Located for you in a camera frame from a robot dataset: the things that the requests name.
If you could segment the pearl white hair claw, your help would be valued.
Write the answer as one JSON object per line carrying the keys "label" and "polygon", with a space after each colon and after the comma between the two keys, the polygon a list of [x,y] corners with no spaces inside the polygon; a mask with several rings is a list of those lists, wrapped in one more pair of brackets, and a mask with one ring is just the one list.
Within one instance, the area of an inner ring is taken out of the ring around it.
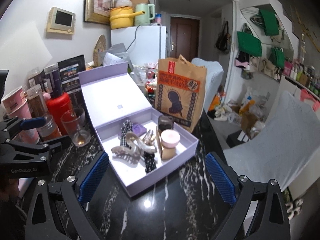
{"label": "pearl white hair claw", "polygon": [[124,159],[130,165],[137,165],[140,161],[144,161],[144,152],[153,153],[155,155],[155,162],[158,163],[156,153],[156,141],[152,146],[146,146],[140,137],[133,132],[126,134],[127,144],[131,147],[125,148],[123,146],[116,146],[111,149],[114,158]]}

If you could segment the black polka dot scrunchie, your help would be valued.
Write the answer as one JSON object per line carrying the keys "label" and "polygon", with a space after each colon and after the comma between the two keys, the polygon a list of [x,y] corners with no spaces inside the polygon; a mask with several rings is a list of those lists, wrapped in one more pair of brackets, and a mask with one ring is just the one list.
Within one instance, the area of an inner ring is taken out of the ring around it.
{"label": "black polka dot scrunchie", "polygon": [[155,155],[153,153],[144,152],[144,162],[146,174],[156,169]]}

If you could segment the black white gingham scrunchie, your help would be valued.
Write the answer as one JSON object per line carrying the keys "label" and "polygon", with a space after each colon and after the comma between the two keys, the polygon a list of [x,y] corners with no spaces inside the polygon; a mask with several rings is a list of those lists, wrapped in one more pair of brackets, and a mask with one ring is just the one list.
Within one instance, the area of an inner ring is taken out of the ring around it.
{"label": "black white gingham scrunchie", "polygon": [[126,134],[128,132],[132,132],[133,131],[133,124],[130,120],[126,120],[124,121],[122,127],[121,127],[121,136],[120,136],[120,145],[125,147],[125,148],[131,148],[128,144],[127,144],[127,140],[126,140]]}

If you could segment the pink round compact case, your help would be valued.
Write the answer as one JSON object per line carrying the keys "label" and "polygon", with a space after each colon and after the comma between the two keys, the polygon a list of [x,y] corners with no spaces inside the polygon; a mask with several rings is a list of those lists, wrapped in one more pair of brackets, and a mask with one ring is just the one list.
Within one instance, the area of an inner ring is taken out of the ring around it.
{"label": "pink round compact case", "polygon": [[161,133],[161,143],[163,147],[175,148],[180,142],[180,134],[173,129],[166,129]]}

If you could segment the gold animal hair clip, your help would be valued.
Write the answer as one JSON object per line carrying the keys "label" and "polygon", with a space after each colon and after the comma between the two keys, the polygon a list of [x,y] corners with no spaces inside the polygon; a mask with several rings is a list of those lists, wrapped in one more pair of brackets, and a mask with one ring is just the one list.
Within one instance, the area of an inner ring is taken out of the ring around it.
{"label": "gold animal hair clip", "polygon": [[144,135],[142,142],[146,145],[146,146],[152,146],[154,145],[156,140],[156,135],[154,133],[153,130],[148,130],[147,133]]}

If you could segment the dark brown small jar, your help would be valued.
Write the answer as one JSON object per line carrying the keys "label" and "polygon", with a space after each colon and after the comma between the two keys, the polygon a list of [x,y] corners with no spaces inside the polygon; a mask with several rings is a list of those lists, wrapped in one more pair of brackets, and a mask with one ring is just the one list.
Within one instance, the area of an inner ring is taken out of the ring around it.
{"label": "dark brown small jar", "polygon": [[174,120],[172,116],[161,115],[158,118],[158,130],[163,132],[166,129],[174,128]]}

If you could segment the red plastic bottle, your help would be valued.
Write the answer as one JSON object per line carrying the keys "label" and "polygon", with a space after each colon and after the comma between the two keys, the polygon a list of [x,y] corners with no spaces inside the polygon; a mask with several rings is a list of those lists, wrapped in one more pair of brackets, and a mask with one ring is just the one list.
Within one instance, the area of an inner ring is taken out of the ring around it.
{"label": "red plastic bottle", "polygon": [[60,97],[49,99],[46,102],[48,112],[53,116],[62,135],[67,135],[67,132],[62,124],[61,117],[67,112],[73,109],[72,101],[66,92]]}

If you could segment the clear drinking glass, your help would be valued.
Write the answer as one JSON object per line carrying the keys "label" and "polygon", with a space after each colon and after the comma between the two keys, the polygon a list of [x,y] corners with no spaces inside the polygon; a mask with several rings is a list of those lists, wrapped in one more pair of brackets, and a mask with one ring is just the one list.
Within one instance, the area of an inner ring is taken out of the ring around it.
{"label": "clear drinking glass", "polygon": [[91,140],[91,134],[85,129],[85,110],[74,108],[61,116],[61,122],[76,147],[86,146]]}

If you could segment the gold spoon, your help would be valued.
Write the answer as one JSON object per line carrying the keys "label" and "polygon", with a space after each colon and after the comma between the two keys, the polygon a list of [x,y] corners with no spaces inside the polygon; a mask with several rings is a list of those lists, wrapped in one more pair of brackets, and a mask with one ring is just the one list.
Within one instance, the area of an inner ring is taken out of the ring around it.
{"label": "gold spoon", "polygon": [[78,146],[84,146],[86,137],[81,134],[81,131],[85,123],[85,112],[82,108],[75,108],[73,109],[72,117],[71,127],[74,133],[74,140]]}

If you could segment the woven round fan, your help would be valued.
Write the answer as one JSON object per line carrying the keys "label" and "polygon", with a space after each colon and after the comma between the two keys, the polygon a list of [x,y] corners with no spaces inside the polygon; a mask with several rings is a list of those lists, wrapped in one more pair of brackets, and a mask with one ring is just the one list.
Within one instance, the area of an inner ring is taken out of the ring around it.
{"label": "woven round fan", "polygon": [[95,66],[99,66],[99,53],[106,50],[106,37],[100,35],[93,50],[93,63]]}

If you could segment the white refrigerator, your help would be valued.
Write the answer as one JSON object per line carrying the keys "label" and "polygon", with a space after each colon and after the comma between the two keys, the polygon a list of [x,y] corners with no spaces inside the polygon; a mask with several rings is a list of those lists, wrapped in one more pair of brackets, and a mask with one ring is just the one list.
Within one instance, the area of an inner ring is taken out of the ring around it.
{"label": "white refrigerator", "polygon": [[166,58],[167,28],[162,25],[128,27],[111,31],[111,44],[123,44],[132,64],[157,63]]}

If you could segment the yellow cooking pot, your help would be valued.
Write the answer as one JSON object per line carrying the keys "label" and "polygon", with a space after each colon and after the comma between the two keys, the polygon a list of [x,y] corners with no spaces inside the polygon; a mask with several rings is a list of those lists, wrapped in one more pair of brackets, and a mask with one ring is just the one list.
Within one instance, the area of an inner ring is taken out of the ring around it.
{"label": "yellow cooking pot", "polygon": [[128,28],[134,25],[136,16],[144,15],[145,11],[134,12],[133,7],[118,7],[110,11],[110,27],[112,30]]}

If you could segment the framed picture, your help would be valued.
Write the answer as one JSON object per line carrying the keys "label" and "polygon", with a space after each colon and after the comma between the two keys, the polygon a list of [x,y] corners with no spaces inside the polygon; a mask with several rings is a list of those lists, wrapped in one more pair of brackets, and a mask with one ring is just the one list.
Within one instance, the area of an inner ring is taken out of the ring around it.
{"label": "framed picture", "polygon": [[84,22],[109,25],[113,0],[84,0]]}

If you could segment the green electric kettle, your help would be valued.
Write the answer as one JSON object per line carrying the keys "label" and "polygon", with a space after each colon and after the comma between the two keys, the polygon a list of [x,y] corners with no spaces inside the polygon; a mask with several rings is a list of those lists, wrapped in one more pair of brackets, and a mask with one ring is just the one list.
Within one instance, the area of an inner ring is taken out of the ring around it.
{"label": "green electric kettle", "polygon": [[141,15],[135,17],[135,26],[149,25],[155,19],[155,5],[139,3],[135,7],[136,12],[142,11]]}

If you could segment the brown entrance door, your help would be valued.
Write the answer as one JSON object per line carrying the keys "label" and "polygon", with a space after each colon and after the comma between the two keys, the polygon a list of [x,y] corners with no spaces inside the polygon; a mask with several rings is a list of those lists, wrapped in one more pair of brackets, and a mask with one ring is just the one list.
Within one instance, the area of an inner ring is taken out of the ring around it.
{"label": "brown entrance door", "polygon": [[169,57],[178,59],[182,55],[191,62],[198,56],[200,20],[185,17],[170,18]]}

